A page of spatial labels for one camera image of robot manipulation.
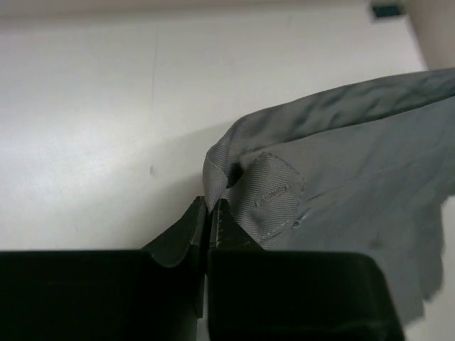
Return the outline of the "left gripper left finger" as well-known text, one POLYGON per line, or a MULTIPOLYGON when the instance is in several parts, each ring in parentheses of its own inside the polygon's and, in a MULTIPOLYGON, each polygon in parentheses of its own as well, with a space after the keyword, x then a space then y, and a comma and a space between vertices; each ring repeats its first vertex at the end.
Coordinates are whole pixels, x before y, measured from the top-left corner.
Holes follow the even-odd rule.
POLYGON ((2 340, 194 340, 205 200, 141 249, 4 251, 2 340))

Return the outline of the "grey skirt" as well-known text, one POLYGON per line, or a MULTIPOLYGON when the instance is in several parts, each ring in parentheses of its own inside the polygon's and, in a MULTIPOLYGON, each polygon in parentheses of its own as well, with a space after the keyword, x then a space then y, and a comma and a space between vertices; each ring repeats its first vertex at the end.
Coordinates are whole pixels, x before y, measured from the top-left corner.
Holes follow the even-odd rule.
POLYGON ((443 279, 454 194, 454 70, 382 77, 238 119, 206 153, 207 206, 228 201, 265 249, 367 254, 400 320, 443 279))

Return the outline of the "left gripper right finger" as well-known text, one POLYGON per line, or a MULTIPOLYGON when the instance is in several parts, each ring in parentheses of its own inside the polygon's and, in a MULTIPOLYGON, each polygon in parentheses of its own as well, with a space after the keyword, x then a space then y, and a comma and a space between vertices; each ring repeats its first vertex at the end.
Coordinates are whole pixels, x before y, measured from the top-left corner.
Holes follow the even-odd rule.
POLYGON ((208 250, 212 340, 403 340, 385 277, 368 256, 266 251, 232 216, 213 211, 208 250))

